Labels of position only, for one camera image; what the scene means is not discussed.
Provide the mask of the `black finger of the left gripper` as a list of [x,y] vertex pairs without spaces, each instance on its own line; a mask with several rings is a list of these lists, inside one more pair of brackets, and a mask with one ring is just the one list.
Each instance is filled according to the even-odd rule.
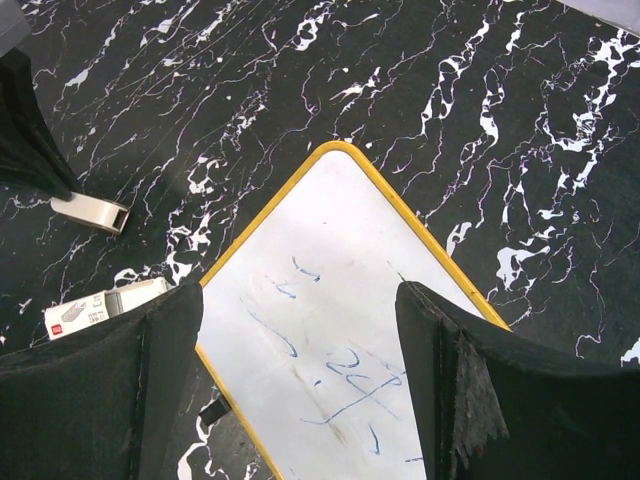
[[80,191],[41,113],[31,60],[17,48],[1,57],[1,183],[63,201]]

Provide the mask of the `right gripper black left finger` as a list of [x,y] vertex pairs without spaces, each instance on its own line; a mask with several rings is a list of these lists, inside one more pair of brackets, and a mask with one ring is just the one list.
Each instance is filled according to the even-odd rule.
[[159,478],[202,317],[200,284],[183,284],[2,355],[2,478]]

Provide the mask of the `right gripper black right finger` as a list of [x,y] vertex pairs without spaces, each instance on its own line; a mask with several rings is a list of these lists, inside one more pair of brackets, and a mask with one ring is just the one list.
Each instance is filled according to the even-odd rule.
[[580,360],[402,282],[395,315],[430,479],[635,479],[639,373]]

